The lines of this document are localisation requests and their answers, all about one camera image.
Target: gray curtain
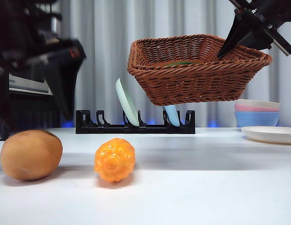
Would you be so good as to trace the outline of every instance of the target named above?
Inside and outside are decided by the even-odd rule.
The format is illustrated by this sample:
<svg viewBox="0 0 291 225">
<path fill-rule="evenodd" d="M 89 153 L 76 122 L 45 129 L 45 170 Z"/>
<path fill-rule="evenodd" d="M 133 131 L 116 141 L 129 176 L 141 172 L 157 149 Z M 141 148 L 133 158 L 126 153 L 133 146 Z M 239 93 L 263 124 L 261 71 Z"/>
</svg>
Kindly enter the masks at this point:
<svg viewBox="0 0 291 225">
<path fill-rule="evenodd" d="M 87 59 L 80 69 L 76 109 L 104 109 L 111 123 L 122 123 L 115 82 L 122 78 L 147 123 L 162 122 L 162 108 L 153 105 L 126 70 L 131 43 L 140 38 L 214 34 L 226 38 L 234 7 L 228 0 L 60 0 L 61 35 L 78 38 Z M 291 22 L 280 33 L 291 43 Z M 271 66 L 250 81 L 243 98 L 281 102 L 281 126 L 291 126 L 291 56 L 276 46 Z M 234 101 L 177 105 L 196 111 L 197 127 L 235 127 Z"/>
</svg>

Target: white plate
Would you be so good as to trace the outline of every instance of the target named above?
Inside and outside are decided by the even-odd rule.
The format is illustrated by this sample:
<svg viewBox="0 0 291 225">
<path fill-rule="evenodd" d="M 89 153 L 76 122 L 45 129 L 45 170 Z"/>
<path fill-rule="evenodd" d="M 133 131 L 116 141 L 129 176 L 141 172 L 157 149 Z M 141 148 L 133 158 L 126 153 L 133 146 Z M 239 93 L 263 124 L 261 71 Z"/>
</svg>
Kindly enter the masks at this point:
<svg viewBox="0 0 291 225">
<path fill-rule="evenodd" d="M 243 127 L 241 130 L 245 136 L 253 140 L 291 144 L 291 127 Z"/>
<path fill-rule="evenodd" d="M 139 121 L 138 121 L 138 112 L 135 108 L 135 105 L 133 103 L 133 100 L 131 96 L 129 95 L 126 86 L 122 82 L 120 78 L 117 79 L 116 84 L 116 93 L 118 96 L 118 99 L 122 105 L 123 111 L 125 112 L 129 122 L 138 127 Z"/>
<path fill-rule="evenodd" d="M 273 109 L 280 108 L 280 103 L 278 103 L 278 102 L 266 102 L 266 101 L 241 99 L 241 98 L 236 100 L 235 104 L 236 105 L 264 107 L 264 108 L 273 108 Z"/>
</svg>

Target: wicker basket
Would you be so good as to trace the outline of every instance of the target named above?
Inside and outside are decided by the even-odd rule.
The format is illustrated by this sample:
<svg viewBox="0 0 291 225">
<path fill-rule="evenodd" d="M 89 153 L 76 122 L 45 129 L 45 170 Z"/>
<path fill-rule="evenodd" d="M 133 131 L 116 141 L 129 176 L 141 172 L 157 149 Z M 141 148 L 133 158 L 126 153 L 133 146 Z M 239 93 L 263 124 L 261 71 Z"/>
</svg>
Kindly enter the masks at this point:
<svg viewBox="0 0 291 225">
<path fill-rule="evenodd" d="M 219 60 L 224 41 L 202 34 L 137 40 L 131 45 L 128 72 L 155 105 L 236 100 L 272 58 L 237 45 Z M 179 61 L 196 63 L 165 66 Z"/>
</svg>

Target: blue light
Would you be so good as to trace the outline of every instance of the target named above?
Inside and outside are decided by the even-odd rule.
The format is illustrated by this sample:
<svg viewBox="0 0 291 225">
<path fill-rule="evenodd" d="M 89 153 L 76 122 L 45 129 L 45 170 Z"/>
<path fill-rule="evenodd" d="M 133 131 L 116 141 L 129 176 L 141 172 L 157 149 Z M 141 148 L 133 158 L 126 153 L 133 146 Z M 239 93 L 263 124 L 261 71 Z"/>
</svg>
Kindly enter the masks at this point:
<svg viewBox="0 0 291 225">
<path fill-rule="evenodd" d="M 218 127 L 218 124 L 217 124 L 217 122 L 215 120 L 211 120 L 208 123 L 208 127 L 209 128 L 217 128 Z"/>
<path fill-rule="evenodd" d="M 155 119 L 149 119 L 147 124 L 154 125 L 155 124 Z"/>
<path fill-rule="evenodd" d="M 65 121 L 64 123 L 61 124 L 62 128 L 73 128 L 74 127 L 74 123 L 73 121 Z"/>
</svg>

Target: white tabletop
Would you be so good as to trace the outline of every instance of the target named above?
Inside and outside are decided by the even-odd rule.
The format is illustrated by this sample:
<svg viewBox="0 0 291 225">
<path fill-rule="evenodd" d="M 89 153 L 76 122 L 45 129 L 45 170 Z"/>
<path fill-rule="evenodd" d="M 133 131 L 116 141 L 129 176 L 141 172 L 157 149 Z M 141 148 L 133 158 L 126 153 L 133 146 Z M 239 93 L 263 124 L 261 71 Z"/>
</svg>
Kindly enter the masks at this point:
<svg viewBox="0 0 291 225">
<path fill-rule="evenodd" d="M 291 146 L 253 142 L 235 128 L 195 135 L 76 135 L 59 167 L 23 182 L 0 168 L 0 225 L 291 225 Z M 132 175 L 106 183 L 94 153 L 114 137 L 136 150 Z"/>
</svg>

